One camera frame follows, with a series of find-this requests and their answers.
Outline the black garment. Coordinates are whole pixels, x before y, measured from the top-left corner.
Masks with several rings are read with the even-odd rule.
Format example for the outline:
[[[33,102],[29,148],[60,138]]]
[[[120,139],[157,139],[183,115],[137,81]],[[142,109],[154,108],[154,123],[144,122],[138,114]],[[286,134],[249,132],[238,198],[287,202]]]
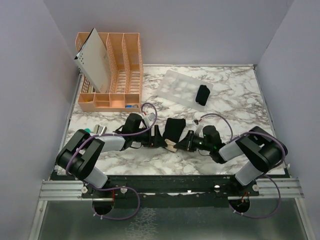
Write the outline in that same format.
[[[162,136],[164,139],[178,143],[185,127],[186,120],[184,118],[168,118]]]

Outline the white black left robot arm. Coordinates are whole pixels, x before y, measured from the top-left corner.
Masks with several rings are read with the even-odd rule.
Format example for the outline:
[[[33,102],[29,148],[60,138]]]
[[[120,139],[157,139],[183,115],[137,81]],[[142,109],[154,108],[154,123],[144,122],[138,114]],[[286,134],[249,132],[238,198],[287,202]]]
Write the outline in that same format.
[[[91,184],[97,196],[106,197],[111,190],[108,177],[95,167],[101,153],[124,151],[133,142],[148,148],[168,146],[160,134],[159,126],[152,125],[147,120],[147,116],[130,113],[124,125],[115,133],[94,135],[79,129],[59,152],[55,163],[67,174]]]

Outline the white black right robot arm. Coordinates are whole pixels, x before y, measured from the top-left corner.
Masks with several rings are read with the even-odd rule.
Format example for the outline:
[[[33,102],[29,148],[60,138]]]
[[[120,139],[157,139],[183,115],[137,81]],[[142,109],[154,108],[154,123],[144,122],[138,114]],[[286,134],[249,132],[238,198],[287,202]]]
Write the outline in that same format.
[[[203,137],[193,130],[174,145],[175,149],[194,152],[209,152],[212,160],[218,164],[246,156],[248,162],[230,178],[230,191],[240,196],[247,191],[248,185],[271,169],[279,166],[288,154],[287,147],[259,126],[240,135],[229,143],[223,143],[215,126],[207,125],[202,129]]]

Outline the black white boxer briefs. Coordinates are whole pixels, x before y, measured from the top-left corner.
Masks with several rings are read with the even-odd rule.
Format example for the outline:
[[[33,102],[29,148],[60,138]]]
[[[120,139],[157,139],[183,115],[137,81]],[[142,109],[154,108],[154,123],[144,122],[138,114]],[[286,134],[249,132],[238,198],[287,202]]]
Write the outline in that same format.
[[[201,106],[205,106],[208,101],[210,93],[211,91],[206,85],[203,85],[203,84],[200,85],[195,97],[195,102]]]

